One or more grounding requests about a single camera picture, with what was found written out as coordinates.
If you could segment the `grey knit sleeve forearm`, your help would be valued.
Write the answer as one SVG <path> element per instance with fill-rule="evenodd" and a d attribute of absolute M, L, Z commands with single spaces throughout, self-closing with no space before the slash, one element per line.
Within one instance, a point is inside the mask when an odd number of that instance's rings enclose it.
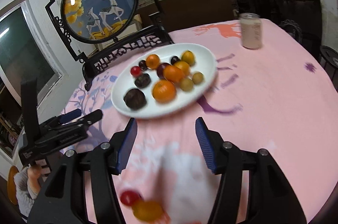
<path fill-rule="evenodd" d="M 29 216 L 38 195 L 29 184 L 28 170 L 29 168 L 25 167 L 21 172 L 14 176 L 19 211 L 25 217 Z"/>

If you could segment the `person's left hand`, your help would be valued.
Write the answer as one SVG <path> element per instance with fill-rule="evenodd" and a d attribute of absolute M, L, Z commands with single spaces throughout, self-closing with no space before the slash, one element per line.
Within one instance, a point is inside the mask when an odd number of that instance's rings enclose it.
<path fill-rule="evenodd" d="M 29 189 L 31 192 L 33 192 L 35 195 L 39 194 L 39 191 L 41 190 L 41 185 L 39 183 L 39 178 L 41 176 L 41 166 L 36 164 L 34 166 L 30 166 L 27 170 L 27 182 Z"/>

